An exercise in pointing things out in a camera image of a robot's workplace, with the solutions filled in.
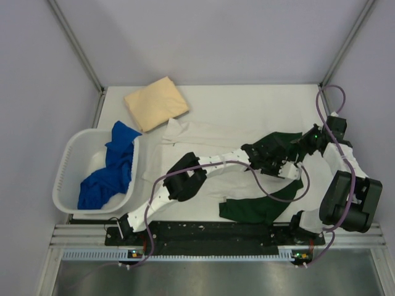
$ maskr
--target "white laundry basket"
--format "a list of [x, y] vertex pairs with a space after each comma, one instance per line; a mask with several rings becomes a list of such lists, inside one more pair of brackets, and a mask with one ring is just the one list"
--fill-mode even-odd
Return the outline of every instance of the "white laundry basket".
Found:
[[91, 173], [106, 166], [105, 144], [110, 141], [111, 131], [93, 128], [80, 131], [69, 140], [52, 191], [52, 199], [59, 210], [70, 214], [104, 214], [118, 210], [130, 199], [137, 171], [138, 138], [133, 141], [135, 149], [127, 193], [111, 197], [100, 210], [77, 209], [80, 184]]

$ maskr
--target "beige towel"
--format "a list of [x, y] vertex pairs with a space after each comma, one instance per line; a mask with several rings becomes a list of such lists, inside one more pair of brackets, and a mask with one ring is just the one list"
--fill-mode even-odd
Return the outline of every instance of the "beige towel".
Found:
[[174, 82], [167, 76], [127, 95], [124, 100], [141, 131], [150, 131], [189, 110]]

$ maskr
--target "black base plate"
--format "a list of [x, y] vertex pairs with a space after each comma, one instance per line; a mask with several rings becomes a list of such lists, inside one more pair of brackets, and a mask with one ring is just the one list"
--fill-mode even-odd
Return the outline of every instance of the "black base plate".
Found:
[[[279, 245], [306, 245], [295, 242], [288, 223], [243, 224], [232, 222], [168, 222], [153, 221], [149, 225], [155, 243], [154, 255], [277, 255]], [[109, 227], [106, 245], [143, 245], [148, 234], [141, 232], [135, 237], [121, 240], [117, 227]], [[316, 237], [315, 245], [325, 244], [323, 237]]]

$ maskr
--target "metal panel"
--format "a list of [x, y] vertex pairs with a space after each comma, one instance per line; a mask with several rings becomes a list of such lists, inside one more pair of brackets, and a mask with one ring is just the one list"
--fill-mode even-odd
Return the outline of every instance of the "metal panel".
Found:
[[369, 250], [330, 251], [308, 269], [285, 262], [151, 262], [129, 271], [101, 265], [62, 262], [53, 295], [384, 295]]

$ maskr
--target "white enclosure wall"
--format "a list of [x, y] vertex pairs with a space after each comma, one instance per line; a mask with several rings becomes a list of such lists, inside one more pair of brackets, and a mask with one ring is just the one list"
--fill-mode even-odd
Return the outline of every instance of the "white enclosure wall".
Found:
[[[378, 1], [332, 83], [341, 85], [347, 103], [347, 139], [361, 167], [383, 183], [376, 213], [395, 255], [395, 1]], [[340, 95], [329, 92], [334, 106]]]
[[104, 86], [321, 82], [366, 0], [58, 0]]
[[52, 186], [69, 137], [98, 99], [43, 0], [0, 9], [0, 289], [33, 295], [54, 224]]

